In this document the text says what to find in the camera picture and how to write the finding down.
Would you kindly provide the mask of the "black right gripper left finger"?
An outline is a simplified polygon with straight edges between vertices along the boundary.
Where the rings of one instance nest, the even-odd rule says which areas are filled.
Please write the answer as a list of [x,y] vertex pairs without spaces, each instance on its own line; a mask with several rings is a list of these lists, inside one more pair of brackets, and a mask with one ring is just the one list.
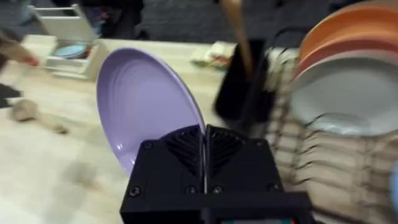
[[121,205],[149,209],[180,196],[205,193],[203,133],[199,125],[141,142]]

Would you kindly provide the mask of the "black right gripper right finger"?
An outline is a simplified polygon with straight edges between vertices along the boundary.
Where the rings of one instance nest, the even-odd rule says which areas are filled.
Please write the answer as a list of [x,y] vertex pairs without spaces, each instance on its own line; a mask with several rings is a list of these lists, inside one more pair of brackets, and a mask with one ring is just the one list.
[[267,140],[208,125],[205,142],[209,194],[284,191]]

